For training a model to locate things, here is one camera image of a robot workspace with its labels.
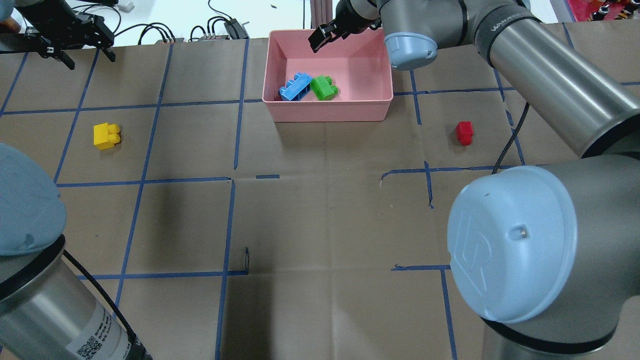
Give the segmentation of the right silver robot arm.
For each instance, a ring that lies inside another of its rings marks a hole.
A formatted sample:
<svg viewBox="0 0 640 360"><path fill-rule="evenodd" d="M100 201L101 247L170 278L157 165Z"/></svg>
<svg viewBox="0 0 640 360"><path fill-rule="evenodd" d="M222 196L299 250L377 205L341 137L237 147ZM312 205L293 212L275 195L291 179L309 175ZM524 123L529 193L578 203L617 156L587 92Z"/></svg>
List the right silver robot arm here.
<svg viewBox="0 0 640 360"><path fill-rule="evenodd" d="M341 0L311 50L382 27L393 68L473 44L579 156L477 178L446 244L484 322L484 360L580 360L639 294L639 98L562 43L521 0Z"/></svg>

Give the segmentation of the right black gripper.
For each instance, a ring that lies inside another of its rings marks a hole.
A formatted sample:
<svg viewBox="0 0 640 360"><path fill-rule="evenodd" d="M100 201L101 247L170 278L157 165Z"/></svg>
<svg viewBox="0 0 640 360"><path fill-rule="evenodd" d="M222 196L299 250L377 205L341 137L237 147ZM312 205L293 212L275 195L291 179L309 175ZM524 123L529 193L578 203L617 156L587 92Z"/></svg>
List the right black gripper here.
<svg viewBox="0 0 640 360"><path fill-rule="evenodd" d="M376 0L339 0L334 19L316 27L308 37L311 51L316 54L322 47L344 35L361 34L380 22Z"/></svg>

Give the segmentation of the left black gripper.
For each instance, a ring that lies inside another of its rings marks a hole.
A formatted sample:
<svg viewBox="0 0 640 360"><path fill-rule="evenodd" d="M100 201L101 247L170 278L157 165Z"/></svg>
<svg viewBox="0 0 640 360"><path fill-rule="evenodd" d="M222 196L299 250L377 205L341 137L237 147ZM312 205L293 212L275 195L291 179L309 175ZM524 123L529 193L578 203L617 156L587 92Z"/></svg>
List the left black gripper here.
<svg viewBox="0 0 640 360"><path fill-rule="evenodd" d="M23 36L44 47L44 59L55 59L74 70L75 61L64 50L86 45L100 49L115 63L115 35L102 16L79 13L65 0L19 0L17 11L30 23Z"/></svg>

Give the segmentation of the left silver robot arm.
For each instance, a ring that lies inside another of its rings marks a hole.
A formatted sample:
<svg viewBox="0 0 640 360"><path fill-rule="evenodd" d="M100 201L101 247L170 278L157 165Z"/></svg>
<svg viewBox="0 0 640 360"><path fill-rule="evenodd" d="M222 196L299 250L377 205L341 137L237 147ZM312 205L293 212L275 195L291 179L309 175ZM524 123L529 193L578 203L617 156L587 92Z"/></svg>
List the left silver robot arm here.
<svg viewBox="0 0 640 360"><path fill-rule="evenodd" d="M66 205L1 144L1 346L20 360L150 360L114 301L66 251Z"/></svg>

